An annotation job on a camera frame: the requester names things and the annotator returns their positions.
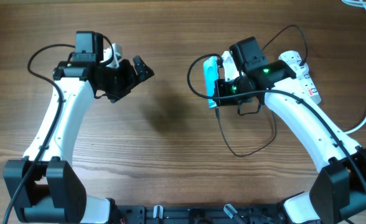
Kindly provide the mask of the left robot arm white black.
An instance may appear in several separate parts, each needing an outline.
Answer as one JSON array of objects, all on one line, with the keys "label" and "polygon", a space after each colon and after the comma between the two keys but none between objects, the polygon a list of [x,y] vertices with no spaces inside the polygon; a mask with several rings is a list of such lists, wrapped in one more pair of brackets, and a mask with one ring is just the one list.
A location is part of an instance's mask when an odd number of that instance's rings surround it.
[{"label": "left robot arm white black", "polygon": [[154,75],[141,57],[126,60],[107,36],[78,31],[68,59],[49,78],[52,98],[38,133],[18,160],[6,162],[4,181],[12,213],[22,223],[125,223],[112,198],[90,196],[74,172],[72,157],[83,117],[97,91],[112,103]]}]

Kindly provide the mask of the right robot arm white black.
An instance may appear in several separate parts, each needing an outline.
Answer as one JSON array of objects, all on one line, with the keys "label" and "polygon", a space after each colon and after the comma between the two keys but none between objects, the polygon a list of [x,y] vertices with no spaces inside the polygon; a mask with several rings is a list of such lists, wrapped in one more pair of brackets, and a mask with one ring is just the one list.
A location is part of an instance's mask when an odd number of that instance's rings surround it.
[{"label": "right robot arm white black", "polygon": [[283,203],[290,222],[339,223],[366,210],[366,147],[320,109],[308,65],[298,52],[283,52],[269,62],[250,37],[220,59],[207,60],[204,75],[211,107],[257,98],[286,123],[310,155],[318,175],[309,191]]}]

